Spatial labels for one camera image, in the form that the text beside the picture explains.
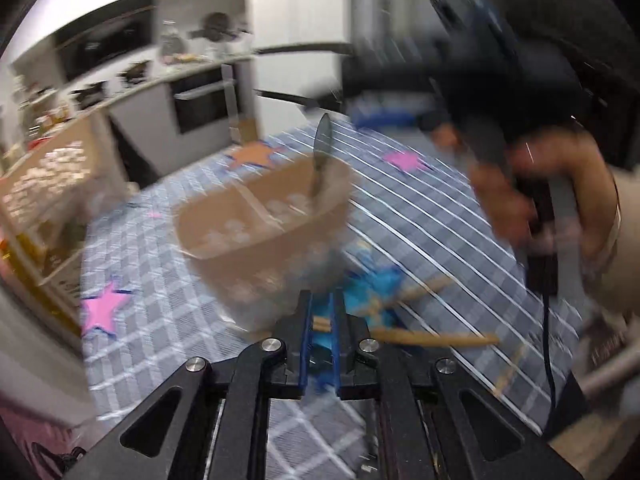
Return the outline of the right hand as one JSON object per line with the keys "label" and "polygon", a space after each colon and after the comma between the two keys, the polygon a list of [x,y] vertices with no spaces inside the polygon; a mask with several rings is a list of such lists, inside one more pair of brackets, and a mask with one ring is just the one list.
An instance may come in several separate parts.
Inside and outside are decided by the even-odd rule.
{"label": "right hand", "polygon": [[[596,258],[616,225],[618,195],[612,172],[593,136],[563,128],[544,130],[511,148],[508,162],[518,177],[572,182],[582,230],[582,256]],[[473,162],[469,178],[497,237],[514,247],[524,245],[530,237],[528,222],[536,216],[532,201],[494,165]]]}

